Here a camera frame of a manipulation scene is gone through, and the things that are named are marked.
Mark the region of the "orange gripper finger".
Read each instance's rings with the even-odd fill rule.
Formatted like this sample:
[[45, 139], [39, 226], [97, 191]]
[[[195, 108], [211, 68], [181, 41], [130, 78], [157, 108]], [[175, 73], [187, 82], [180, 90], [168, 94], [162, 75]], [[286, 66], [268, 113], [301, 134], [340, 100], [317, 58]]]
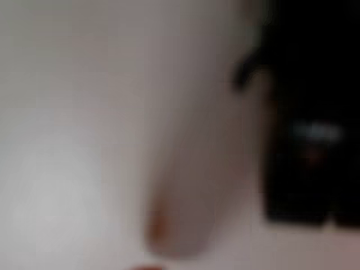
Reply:
[[163, 265], [136, 265], [132, 268], [130, 268], [130, 270], [166, 270], [166, 266]]

